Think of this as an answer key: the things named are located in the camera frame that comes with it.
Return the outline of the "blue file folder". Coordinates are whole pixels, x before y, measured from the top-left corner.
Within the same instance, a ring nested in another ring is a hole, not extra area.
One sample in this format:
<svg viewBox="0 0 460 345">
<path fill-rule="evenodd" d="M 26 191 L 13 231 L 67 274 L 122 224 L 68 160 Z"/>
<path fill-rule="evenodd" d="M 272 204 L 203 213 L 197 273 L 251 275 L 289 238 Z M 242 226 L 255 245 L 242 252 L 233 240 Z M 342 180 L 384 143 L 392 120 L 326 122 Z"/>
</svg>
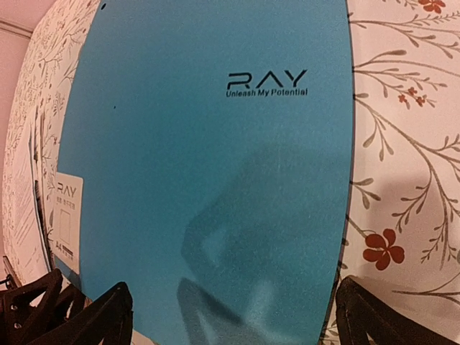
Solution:
<svg viewBox="0 0 460 345">
<path fill-rule="evenodd" d="M 161 344 L 316 344 L 353 148 L 345 1 L 102 1 L 58 170 L 80 283 Z"/>
</svg>

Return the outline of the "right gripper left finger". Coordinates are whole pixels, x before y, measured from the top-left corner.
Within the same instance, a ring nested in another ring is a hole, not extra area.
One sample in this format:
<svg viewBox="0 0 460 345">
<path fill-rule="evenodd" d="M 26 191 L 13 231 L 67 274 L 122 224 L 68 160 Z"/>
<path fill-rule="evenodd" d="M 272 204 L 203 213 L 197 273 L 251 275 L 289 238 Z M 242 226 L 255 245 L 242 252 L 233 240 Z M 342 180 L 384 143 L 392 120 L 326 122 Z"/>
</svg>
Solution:
<svg viewBox="0 0 460 345">
<path fill-rule="evenodd" d="M 118 282 L 85 305 L 75 286 L 62 289 L 54 269 L 27 285 L 1 291 L 2 344 L 130 344 L 132 295 Z"/>
</svg>

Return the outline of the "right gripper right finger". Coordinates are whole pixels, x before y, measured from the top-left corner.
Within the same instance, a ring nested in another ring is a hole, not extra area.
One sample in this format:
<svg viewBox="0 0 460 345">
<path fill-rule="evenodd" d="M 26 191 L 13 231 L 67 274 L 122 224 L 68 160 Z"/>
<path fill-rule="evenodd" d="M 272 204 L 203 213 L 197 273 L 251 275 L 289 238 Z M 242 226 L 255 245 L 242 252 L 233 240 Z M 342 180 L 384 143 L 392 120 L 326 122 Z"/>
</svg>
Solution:
<svg viewBox="0 0 460 345">
<path fill-rule="evenodd" d="M 336 323 L 342 344 L 454 344 L 398 313 L 352 277 L 336 291 Z"/>
</svg>

